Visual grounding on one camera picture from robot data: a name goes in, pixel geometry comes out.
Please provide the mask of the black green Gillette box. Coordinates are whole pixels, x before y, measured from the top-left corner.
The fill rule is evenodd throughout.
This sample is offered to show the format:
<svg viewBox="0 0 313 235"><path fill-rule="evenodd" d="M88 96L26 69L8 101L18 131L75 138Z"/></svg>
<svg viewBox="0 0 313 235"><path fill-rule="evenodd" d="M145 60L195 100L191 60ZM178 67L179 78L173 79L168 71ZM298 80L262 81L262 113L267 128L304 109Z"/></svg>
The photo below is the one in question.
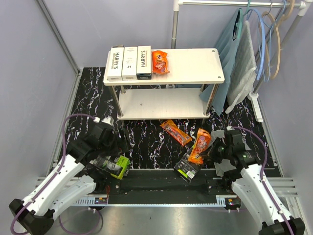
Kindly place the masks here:
<svg viewBox="0 0 313 235"><path fill-rule="evenodd" d="M192 149L189 149L174 166L174 171L187 183L190 183L203 167L203 164L195 164L188 161L191 152Z"/></svg>
<svg viewBox="0 0 313 235"><path fill-rule="evenodd" d="M112 177L122 180L130 170L130 159L125 156L98 156L89 162L98 170L110 174Z"/></svg>

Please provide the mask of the orange Bic razor pack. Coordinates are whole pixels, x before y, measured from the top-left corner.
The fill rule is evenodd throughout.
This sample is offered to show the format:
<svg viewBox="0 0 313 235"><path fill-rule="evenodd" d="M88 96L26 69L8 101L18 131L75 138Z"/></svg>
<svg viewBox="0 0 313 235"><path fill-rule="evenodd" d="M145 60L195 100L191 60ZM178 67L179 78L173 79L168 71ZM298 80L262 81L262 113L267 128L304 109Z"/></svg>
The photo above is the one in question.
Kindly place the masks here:
<svg viewBox="0 0 313 235"><path fill-rule="evenodd" d="M166 52L161 50L152 52L152 73L164 75L170 72L167 55Z"/></svg>

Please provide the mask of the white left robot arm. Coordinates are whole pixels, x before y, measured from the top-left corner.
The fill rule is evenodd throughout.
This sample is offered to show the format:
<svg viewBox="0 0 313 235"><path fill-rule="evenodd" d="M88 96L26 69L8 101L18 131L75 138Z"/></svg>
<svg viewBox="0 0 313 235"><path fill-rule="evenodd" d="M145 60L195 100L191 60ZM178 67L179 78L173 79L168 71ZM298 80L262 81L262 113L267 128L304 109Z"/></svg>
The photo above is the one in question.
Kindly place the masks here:
<svg viewBox="0 0 313 235"><path fill-rule="evenodd" d="M114 130L111 118L94 120L94 126L67 145L63 157L49 175L24 199L14 199L11 233L18 222L26 233L44 235L68 207L83 196L109 191L106 179L120 179L130 161L128 131Z"/></svg>

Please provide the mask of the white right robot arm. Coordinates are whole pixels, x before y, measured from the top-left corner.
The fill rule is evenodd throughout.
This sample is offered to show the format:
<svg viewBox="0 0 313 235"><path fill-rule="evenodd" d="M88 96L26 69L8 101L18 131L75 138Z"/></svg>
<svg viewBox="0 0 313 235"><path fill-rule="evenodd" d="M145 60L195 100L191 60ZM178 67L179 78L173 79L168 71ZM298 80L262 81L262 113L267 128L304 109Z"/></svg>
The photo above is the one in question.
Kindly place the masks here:
<svg viewBox="0 0 313 235"><path fill-rule="evenodd" d="M261 235L303 235L305 223L282 203L253 150L246 149L241 127L211 133L208 158L216 166L221 186L235 193L259 225Z"/></svg>

